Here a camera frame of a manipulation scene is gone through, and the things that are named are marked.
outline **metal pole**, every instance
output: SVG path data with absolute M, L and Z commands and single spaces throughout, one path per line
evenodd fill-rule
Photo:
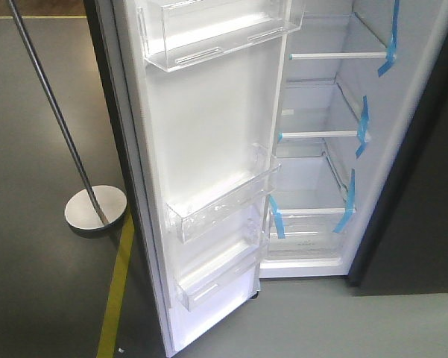
M 98 200 L 96 199 L 96 195 L 92 190 L 91 184 L 89 183 L 88 176 L 86 175 L 80 156 L 73 142 L 72 136 L 69 133 L 68 126 L 66 125 L 65 119 L 63 118 L 63 114 L 61 113 L 61 109 L 58 106 L 57 100 L 54 97 L 53 90 L 51 89 L 50 83 L 48 82 L 45 71 L 43 70 L 42 64 L 40 62 L 40 59 L 38 58 L 37 52 L 35 51 L 34 45 L 31 42 L 30 35 L 28 34 L 25 24 L 23 23 L 23 18 L 20 15 L 18 8 L 16 7 L 15 0 L 8 0 L 8 6 L 12 11 L 13 20 L 15 21 L 20 36 L 22 37 L 23 44 L 27 49 L 28 55 L 30 56 L 30 60 L 33 63 L 33 66 L 35 68 L 35 71 L 37 72 L 40 83 L 42 84 L 43 90 L 45 91 L 46 97 L 48 98 L 48 102 L 50 103 L 51 109 L 53 110 L 53 114 L 57 119 L 58 125 L 60 126 L 61 133 L 63 134 L 66 144 L 68 145 L 69 151 L 72 154 L 73 160 L 76 165 L 76 169 L 80 173 L 81 180 L 83 181 L 84 187 L 88 192 L 89 199 L 91 200 L 91 203 L 95 208 L 96 213 L 98 214 L 99 219 L 102 221 L 103 225 L 108 225 L 109 222 L 106 219 L 103 210 L 99 206 Z

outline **refrigerator shelf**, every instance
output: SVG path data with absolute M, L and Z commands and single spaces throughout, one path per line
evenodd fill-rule
M 305 16 L 291 36 L 291 60 L 386 58 L 387 48 L 358 14 Z
M 299 30 L 303 0 L 144 0 L 144 58 L 173 72 Z
M 348 184 L 326 155 L 281 161 L 272 195 L 285 239 L 270 229 L 268 259 L 336 257 L 344 235 L 334 230 L 347 210 Z
M 261 231 L 238 230 L 229 237 L 233 245 L 220 250 L 211 260 L 195 266 L 177 280 L 177 298 L 190 312 L 237 277 L 255 270 L 268 249 L 268 237 Z
M 279 168 L 280 163 L 266 148 L 252 145 L 244 170 L 192 198 L 167 204 L 170 230 L 184 243 L 199 237 L 234 212 L 270 194 Z
M 357 136 L 359 120 L 337 84 L 288 85 L 280 143 L 308 138 Z

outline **round lamp base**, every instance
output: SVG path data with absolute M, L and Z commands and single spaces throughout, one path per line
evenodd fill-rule
M 126 195 L 114 186 L 98 185 L 92 188 L 108 224 L 103 224 L 83 189 L 75 194 L 65 207 L 65 219 L 72 227 L 79 230 L 100 230 L 117 222 L 127 206 Z

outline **refrigerator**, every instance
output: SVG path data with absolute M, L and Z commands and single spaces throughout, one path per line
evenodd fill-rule
M 261 279 L 359 275 L 448 0 L 85 5 L 168 357 Z

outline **white shelf edge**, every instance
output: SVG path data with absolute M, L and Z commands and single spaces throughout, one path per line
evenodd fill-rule
M 290 215 L 331 215 L 344 214 L 346 212 L 344 207 L 330 207 L 317 209 L 280 209 L 282 216 Z
M 291 60 L 347 60 L 386 58 L 386 51 L 381 52 L 336 52 L 321 54 L 291 54 Z
M 282 139 L 333 138 L 340 136 L 357 136 L 358 131 L 320 131 L 282 133 Z

